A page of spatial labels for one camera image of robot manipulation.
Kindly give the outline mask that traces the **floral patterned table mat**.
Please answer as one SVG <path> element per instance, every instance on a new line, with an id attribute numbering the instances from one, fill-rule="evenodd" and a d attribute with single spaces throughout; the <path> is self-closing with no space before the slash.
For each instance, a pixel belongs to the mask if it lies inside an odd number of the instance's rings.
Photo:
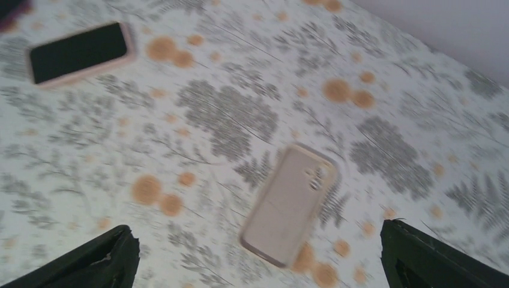
<path id="1" fill-rule="evenodd" d="M 135 58 L 49 88 L 28 48 L 109 22 Z M 239 244 L 292 143 L 337 183 L 279 269 Z M 508 89 L 352 1 L 34 1 L 1 29 L 1 283 L 120 224 L 135 287 L 387 287 L 383 222 L 508 272 Z"/>

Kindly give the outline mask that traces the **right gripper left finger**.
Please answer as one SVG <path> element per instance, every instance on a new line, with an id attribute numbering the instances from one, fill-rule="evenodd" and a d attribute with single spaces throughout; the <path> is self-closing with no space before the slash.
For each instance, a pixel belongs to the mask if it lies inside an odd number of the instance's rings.
<path id="1" fill-rule="evenodd" d="M 133 287 L 140 243 L 122 224 L 3 287 Z"/>

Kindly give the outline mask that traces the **beige phone case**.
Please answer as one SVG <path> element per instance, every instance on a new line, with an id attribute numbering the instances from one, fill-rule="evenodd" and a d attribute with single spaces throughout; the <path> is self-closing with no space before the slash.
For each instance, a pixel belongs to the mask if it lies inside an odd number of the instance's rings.
<path id="1" fill-rule="evenodd" d="M 278 268 L 292 266 L 338 177 L 332 158 L 301 143 L 288 145 L 245 219 L 240 245 Z"/>

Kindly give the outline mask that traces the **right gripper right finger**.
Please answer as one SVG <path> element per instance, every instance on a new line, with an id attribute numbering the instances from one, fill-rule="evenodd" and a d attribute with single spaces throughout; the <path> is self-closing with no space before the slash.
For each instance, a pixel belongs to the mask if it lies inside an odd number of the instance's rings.
<path id="1" fill-rule="evenodd" d="M 385 220 L 381 263 L 395 287 L 508 287 L 508 275 L 400 221 Z"/>

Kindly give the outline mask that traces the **phone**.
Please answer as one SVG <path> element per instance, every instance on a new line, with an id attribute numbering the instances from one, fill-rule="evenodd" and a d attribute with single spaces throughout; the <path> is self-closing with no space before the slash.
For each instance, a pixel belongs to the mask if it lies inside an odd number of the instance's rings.
<path id="1" fill-rule="evenodd" d="M 109 22 L 32 46 L 27 72 L 39 87 L 53 87 L 124 65 L 135 58 L 129 27 Z"/>

